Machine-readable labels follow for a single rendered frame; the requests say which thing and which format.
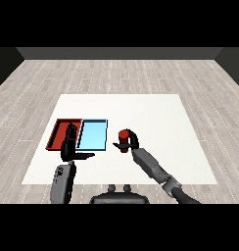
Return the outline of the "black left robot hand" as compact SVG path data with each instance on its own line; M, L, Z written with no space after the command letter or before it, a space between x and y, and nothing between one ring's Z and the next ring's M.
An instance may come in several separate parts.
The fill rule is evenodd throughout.
M65 139L61 145L61 158L64 162L73 160L86 160L90 157L94 157L94 153L76 153L75 142L76 142L76 131L77 127L72 123L69 123L66 130Z

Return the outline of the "shallow red open box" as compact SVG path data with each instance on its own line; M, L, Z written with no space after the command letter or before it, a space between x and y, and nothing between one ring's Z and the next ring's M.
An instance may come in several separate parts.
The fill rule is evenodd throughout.
M82 119L57 119L45 147L48 151L60 151L62 142L66 137L66 131L69 124L76 127L76 132L79 132Z

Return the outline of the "small red can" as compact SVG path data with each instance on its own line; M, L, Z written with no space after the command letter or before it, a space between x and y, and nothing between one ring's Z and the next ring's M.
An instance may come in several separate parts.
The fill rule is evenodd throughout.
M129 132L126 129L123 129L119 132L119 144L128 143ZM121 153L127 153L128 148L120 149Z

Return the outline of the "dark grey robot body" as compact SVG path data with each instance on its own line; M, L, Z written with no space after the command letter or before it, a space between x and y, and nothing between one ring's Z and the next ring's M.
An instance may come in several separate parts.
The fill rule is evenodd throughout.
M116 186L110 184L108 191L90 200L90 204L149 204L146 196L133 193L129 184L123 186L123 192L116 192Z

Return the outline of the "shallow light blue open box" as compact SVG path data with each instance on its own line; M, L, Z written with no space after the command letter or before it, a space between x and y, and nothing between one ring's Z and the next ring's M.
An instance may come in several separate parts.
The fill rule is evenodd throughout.
M78 133L77 151L105 151L108 121L106 119L84 119Z

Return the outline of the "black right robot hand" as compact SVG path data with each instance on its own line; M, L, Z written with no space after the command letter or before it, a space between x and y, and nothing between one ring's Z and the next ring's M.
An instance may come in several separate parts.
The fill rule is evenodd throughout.
M139 148L139 141L137 135L129 128L126 128L126 130L129 132L128 136L128 143L126 144L120 144L120 141L118 143L114 143L114 145L120 150L124 148L128 148L131 150L138 149Z

